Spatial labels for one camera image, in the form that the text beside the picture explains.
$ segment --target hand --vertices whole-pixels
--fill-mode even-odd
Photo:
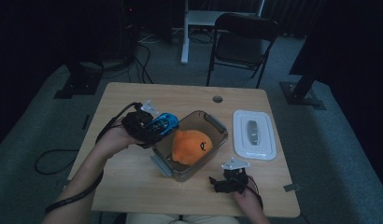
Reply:
[[[94,147],[94,150],[99,150],[106,159],[112,158],[114,154],[132,144],[143,143],[142,141],[133,138],[127,131],[125,131],[121,124],[122,119],[123,118],[117,119],[112,125],[112,128],[107,130]]]
[[[248,177],[248,187],[249,189],[246,188],[242,194],[233,192],[235,201],[252,223],[269,223],[256,195],[252,192],[256,189],[252,176]]]

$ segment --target wooden table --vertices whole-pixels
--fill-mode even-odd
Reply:
[[[221,96],[223,101],[219,104],[213,102],[214,96]],[[208,180],[209,176],[217,180],[224,179],[221,165],[231,157],[236,157],[251,163],[251,167],[246,169],[247,174],[254,176],[258,184],[267,216],[299,216],[300,208],[295,192],[286,192],[283,188],[292,183],[291,176],[267,95],[263,90],[110,83],[92,119],[69,179],[90,152],[97,134],[108,121],[128,104],[145,103],[147,100],[151,100],[160,113],[172,113],[179,119],[192,111],[203,110],[226,125],[229,138],[220,147],[218,154],[186,182],[177,182],[172,177],[163,176],[150,161],[150,156],[154,154],[151,149],[130,146],[108,161],[92,210],[243,216],[232,196],[216,193]],[[236,155],[233,113],[237,109],[262,111],[270,116],[277,143],[277,157],[274,160],[249,160]]]

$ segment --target orange ball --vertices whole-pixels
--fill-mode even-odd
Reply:
[[[193,165],[212,147],[212,141],[205,133],[177,130],[172,145],[172,159],[184,165]]]

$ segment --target black chair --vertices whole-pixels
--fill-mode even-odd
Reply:
[[[275,21],[235,13],[220,15],[215,21],[214,43],[206,85],[209,86],[214,64],[253,70],[251,78],[255,77],[262,65],[256,84],[258,89],[270,49],[278,35],[279,27]]]

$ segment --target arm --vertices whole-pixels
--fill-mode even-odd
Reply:
[[[253,181],[248,180],[248,187],[250,187],[251,189],[255,189]],[[267,217],[264,215],[263,210],[259,205],[258,199],[256,198],[255,194],[251,192],[250,189],[245,189],[242,194],[234,192],[233,196],[238,206],[253,224],[270,223]]]
[[[56,202],[67,199],[87,189],[101,174],[108,159],[131,144],[141,143],[122,126],[109,129],[80,165],[75,176],[60,194]],[[79,201],[48,213],[43,223],[88,223],[95,190]]]

